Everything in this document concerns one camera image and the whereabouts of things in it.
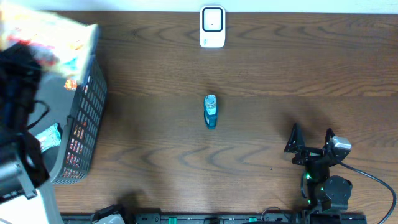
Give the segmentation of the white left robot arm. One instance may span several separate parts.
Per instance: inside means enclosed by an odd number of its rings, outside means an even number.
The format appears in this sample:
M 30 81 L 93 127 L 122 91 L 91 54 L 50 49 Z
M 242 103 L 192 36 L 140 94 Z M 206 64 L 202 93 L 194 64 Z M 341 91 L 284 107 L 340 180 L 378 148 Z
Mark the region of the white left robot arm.
M 1 52 L 1 223 L 62 223 L 29 116 L 42 76 L 28 46 Z

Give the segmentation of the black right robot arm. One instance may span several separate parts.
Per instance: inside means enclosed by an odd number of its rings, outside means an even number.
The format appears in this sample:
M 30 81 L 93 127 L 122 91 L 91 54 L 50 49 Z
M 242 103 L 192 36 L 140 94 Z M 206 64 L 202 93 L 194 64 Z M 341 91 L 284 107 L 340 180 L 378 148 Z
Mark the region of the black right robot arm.
M 292 163 L 305 167 L 301 177 L 301 194 L 308 207 L 292 216 L 293 223 L 341 223 L 341 214 L 348 209 L 353 185 L 351 181 L 330 174 L 330 167 L 339 164 L 350 152 L 348 139 L 327 129 L 325 145 L 315 148 L 305 145 L 302 130 L 295 123 L 284 149 L 292 153 Z

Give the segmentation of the blue liquid bottle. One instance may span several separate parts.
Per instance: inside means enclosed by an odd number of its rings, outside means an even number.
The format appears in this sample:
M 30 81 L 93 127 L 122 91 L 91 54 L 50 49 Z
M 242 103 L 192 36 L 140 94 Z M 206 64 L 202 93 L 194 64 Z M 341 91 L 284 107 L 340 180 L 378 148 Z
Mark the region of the blue liquid bottle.
M 215 95 L 207 95 L 203 100 L 204 121 L 208 129 L 215 129 L 218 118 L 217 97 Z

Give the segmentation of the teal white wipes pack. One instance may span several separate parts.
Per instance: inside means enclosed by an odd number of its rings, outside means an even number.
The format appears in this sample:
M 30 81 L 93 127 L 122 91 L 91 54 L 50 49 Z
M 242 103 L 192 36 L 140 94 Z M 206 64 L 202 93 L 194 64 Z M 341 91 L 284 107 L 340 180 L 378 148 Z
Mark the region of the teal white wipes pack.
M 41 153 L 44 153 L 53 147 L 59 147 L 61 145 L 62 138 L 62 130 L 60 129 L 60 125 L 58 123 L 51 125 L 41 133 L 35 135 L 35 138 L 40 143 Z

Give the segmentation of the yellow snack bag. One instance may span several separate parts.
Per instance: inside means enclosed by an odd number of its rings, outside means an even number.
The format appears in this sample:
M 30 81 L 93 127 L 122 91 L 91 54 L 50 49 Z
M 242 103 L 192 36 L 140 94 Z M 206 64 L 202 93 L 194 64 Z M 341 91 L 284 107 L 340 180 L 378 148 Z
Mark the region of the yellow snack bag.
M 1 50 L 26 45 L 45 72 L 83 83 L 97 39 L 97 24 L 1 1 Z

